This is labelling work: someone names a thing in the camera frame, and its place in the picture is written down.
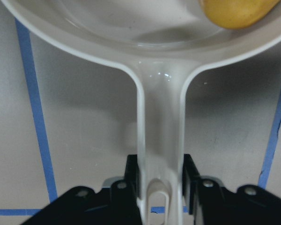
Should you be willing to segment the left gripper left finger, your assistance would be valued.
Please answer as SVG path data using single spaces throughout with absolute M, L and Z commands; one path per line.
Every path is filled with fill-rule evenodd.
M 141 225 L 137 205 L 137 155 L 128 155 L 124 177 L 98 193 L 76 186 L 41 209 L 25 225 Z

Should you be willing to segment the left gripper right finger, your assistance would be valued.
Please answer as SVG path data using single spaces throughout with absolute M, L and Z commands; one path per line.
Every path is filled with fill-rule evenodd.
M 281 225 L 281 198 L 256 185 L 229 191 L 201 176 L 189 154 L 183 162 L 183 197 L 195 225 Z

